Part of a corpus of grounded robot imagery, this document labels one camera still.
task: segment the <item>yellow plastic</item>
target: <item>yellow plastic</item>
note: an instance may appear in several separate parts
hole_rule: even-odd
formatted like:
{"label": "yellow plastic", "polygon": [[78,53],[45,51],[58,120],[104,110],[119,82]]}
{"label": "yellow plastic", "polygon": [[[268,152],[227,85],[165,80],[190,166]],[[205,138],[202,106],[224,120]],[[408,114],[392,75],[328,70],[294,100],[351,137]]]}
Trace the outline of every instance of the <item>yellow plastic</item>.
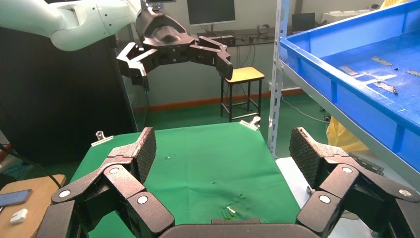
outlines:
{"label": "yellow plastic", "polygon": [[[381,8],[389,7],[394,4],[400,4],[410,0],[385,0]],[[328,144],[341,147],[344,151],[361,151],[369,148],[357,139],[351,132],[349,132],[341,123],[334,117],[331,117],[331,122],[327,128]]]}
{"label": "yellow plastic", "polygon": [[409,0],[385,0],[382,3],[381,8],[389,7],[389,6],[392,6],[394,4],[400,4],[400,3],[403,3],[403,2],[407,2],[407,1],[409,1]]}

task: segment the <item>smartphone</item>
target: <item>smartphone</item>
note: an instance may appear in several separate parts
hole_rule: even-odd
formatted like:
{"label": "smartphone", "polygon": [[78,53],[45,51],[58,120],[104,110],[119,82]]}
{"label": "smartphone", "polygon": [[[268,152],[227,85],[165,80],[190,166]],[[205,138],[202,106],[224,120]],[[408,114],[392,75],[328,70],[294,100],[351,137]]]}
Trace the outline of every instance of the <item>smartphone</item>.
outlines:
{"label": "smartphone", "polygon": [[0,195],[0,207],[25,203],[32,194],[32,189]]}

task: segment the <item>wooden stool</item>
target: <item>wooden stool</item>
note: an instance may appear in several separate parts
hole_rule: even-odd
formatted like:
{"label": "wooden stool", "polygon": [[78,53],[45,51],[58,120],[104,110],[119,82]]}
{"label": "wooden stool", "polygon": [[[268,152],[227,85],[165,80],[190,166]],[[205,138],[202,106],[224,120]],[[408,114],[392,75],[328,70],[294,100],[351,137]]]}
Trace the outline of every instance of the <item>wooden stool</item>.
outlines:
{"label": "wooden stool", "polygon": [[[222,78],[222,86],[220,91],[220,116],[223,116],[223,110],[226,110],[229,114],[229,122],[232,122],[232,120],[240,119],[240,118],[246,118],[251,116],[258,115],[261,117],[261,89],[263,84],[263,79],[265,78],[264,74],[260,73],[258,70],[256,70],[253,67],[246,67],[246,68],[237,68],[233,70],[233,76],[231,80]],[[226,106],[223,102],[223,94],[224,94],[224,82],[227,82],[229,85],[229,106]],[[258,81],[260,83],[260,89],[258,92],[258,105],[251,99],[251,82]],[[232,104],[233,101],[233,85],[240,84],[240,83],[246,83],[248,82],[248,99],[246,102],[236,103]],[[239,106],[243,104],[247,104],[247,111],[249,111],[250,102],[254,104],[255,107],[257,107],[258,112],[257,113],[251,113],[243,116],[238,116],[232,118],[232,111],[234,106]]]}

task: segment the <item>green tablecloth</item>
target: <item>green tablecloth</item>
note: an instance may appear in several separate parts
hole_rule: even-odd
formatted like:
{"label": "green tablecloth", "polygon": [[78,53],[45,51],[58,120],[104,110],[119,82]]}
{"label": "green tablecloth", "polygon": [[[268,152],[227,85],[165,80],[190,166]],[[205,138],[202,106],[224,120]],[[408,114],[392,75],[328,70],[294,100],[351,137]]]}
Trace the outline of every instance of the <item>green tablecloth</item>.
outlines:
{"label": "green tablecloth", "polygon": [[[112,148],[133,143],[138,136],[118,135],[90,148],[71,181],[98,168]],[[177,225],[249,218],[295,222],[299,206],[259,131],[225,123],[158,130],[156,140],[156,158],[145,186]],[[115,212],[89,235],[133,237]]]}

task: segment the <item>blue plastic tray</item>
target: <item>blue plastic tray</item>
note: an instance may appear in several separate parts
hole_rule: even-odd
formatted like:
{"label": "blue plastic tray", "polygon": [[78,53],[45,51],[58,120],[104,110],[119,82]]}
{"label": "blue plastic tray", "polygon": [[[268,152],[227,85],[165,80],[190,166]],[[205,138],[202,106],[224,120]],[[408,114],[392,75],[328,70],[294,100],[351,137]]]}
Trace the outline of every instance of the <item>blue plastic tray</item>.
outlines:
{"label": "blue plastic tray", "polygon": [[289,36],[280,45],[308,84],[420,172],[420,74],[407,73],[420,73],[420,0]]}

